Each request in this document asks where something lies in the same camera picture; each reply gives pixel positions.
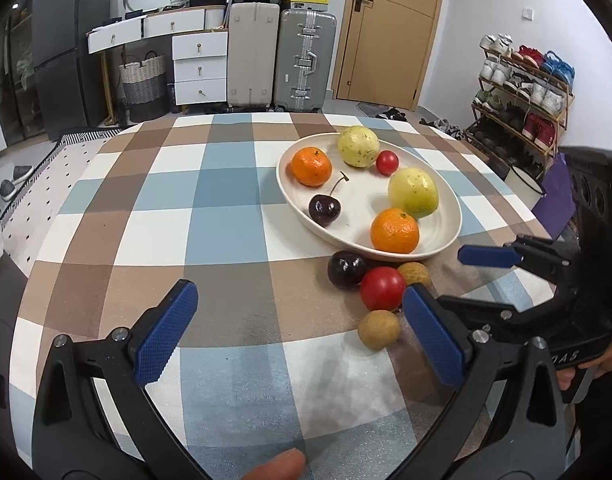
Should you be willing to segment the person's right hand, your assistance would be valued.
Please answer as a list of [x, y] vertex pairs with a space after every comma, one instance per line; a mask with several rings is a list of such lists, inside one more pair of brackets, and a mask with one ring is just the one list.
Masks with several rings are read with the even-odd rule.
[[602, 375], [612, 372], [612, 344], [606, 349], [606, 352], [589, 362], [580, 364], [578, 367], [570, 367], [565, 370], [558, 370], [556, 377], [562, 391], [568, 390], [578, 370], [586, 370], [587, 368], [595, 368], [594, 378], [599, 378]]

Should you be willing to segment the person's left hand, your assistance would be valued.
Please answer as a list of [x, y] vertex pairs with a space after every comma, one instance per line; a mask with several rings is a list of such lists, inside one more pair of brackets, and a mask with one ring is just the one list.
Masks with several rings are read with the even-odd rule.
[[242, 480], [298, 480], [306, 469], [306, 457], [290, 448], [244, 474]]

